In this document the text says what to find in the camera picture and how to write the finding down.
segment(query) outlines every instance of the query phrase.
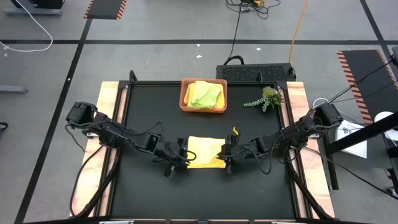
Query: wooden table edge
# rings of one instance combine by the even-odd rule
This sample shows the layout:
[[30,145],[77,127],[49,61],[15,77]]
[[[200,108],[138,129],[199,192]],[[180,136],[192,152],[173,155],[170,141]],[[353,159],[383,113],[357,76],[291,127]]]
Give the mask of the wooden table edge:
[[[97,107],[98,111],[107,114],[112,118],[114,107],[116,105],[116,96],[118,94],[119,82],[103,82],[101,85],[101,90],[99,92]],[[297,121],[300,117],[304,116],[309,110],[307,96],[305,94],[304,84],[302,82],[287,82],[288,93],[290,98],[290,104],[292,108],[292,114],[294,121]],[[119,111],[117,115],[117,121],[121,122],[123,117],[123,109],[126,101],[127,89],[122,89],[121,92],[121,102],[119,105]],[[285,125],[289,125],[289,119],[287,117],[286,106],[282,104],[282,114],[284,117]],[[86,152],[83,161],[89,157],[95,150],[97,150],[98,138],[89,139],[86,146]],[[318,144],[316,139],[309,139],[308,146],[312,149],[318,150]],[[111,152],[111,160],[109,161],[109,168],[112,166],[114,149]],[[323,171],[322,159],[318,154],[308,150],[301,151],[302,164],[305,173],[305,180],[309,191],[317,200],[317,202],[323,207],[323,209],[330,216],[335,216],[333,211],[333,206],[330,199],[330,194],[328,191],[328,186],[326,182],[325,173]],[[103,162],[105,157],[105,150],[98,153],[91,161],[89,161],[86,167],[83,169],[81,176],[78,181],[78,185],[73,196],[72,207],[75,213],[81,211],[86,203],[90,200],[92,195],[98,188],[98,183],[100,181],[100,176],[103,168]],[[109,186],[103,194],[101,209],[99,215],[106,215],[106,209],[108,207],[109,199]],[[296,186],[298,206],[300,211],[300,216],[305,217],[305,207],[303,201],[303,195]],[[314,218],[317,217],[314,211],[312,211]]]

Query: orange tray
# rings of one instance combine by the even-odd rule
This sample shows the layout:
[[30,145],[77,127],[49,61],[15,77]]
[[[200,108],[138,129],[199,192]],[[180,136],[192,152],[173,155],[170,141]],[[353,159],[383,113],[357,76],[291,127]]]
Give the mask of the orange tray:
[[[221,84],[223,86],[223,88],[224,88],[224,102],[225,102],[224,108],[195,109],[195,108],[188,107],[188,105],[186,105],[184,103],[184,97],[185,97],[185,94],[187,93],[188,85],[191,84],[191,83],[194,83],[196,81],[206,81],[208,83]],[[223,79],[215,79],[215,78],[183,78],[182,82],[181,82],[181,94],[180,94],[180,107],[181,107],[181,110],[190,111],[190,112],[204,112],[204,113],[224,113],[224,111],[226,110],[226,106],[227,106],[227,104],[226,104],[226,102],[227,102],[227,100],[226,100],[227,99],[226,87],[227,87],[227,82],[226,82],[226,80],[223,80]]]

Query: green cloth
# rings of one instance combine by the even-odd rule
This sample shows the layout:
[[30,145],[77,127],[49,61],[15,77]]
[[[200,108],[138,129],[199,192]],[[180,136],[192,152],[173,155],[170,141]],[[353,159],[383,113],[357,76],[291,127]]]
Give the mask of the green cloth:
[[188,106],[194,108],[214,108],[220,93],[221,90],[216,86],[216,84],[205,81],[196,81],[192,100]]

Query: yellow cloth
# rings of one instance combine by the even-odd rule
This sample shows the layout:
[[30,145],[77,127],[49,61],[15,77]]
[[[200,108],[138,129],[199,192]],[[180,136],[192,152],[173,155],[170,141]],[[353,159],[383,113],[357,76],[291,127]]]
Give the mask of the yellow cloth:
[[[197,158],[190,162],[188,168],[225,168],[225,162],[217,159],[217,153],[221,152],[221,146],[224,144],[225,139],[190,136],[188,150],[194,152]],[[193,159],[193,155],[188,153],[188,159]]]
[[[214,85],[216,85],[217,88],[221,90],[220,94],[218,95],[215,108],[222,109],[225,107],[224,88],[221,84],[214,84]],[[186,105],[189,105],[190,102],[192,102],[192,97],[193,97],[193,92],[195,91],[195,87],[196,87],[196,82],[188,85],[188,89],[184,97],[184,103]]]

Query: artificial plant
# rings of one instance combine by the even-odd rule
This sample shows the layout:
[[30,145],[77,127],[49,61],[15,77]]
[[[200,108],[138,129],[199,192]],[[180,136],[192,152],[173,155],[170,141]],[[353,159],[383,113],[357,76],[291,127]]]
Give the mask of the artificial plant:
[[282,95],[278,93],[276,89],[267,86],[262,89],[262,97],[260,99],[250,103],[244,103],[243,106],[250,107],[262,105],[262,112],[266,112],[269,105],[271,105],[273,109],[275,105],[280,105],[281,103]]

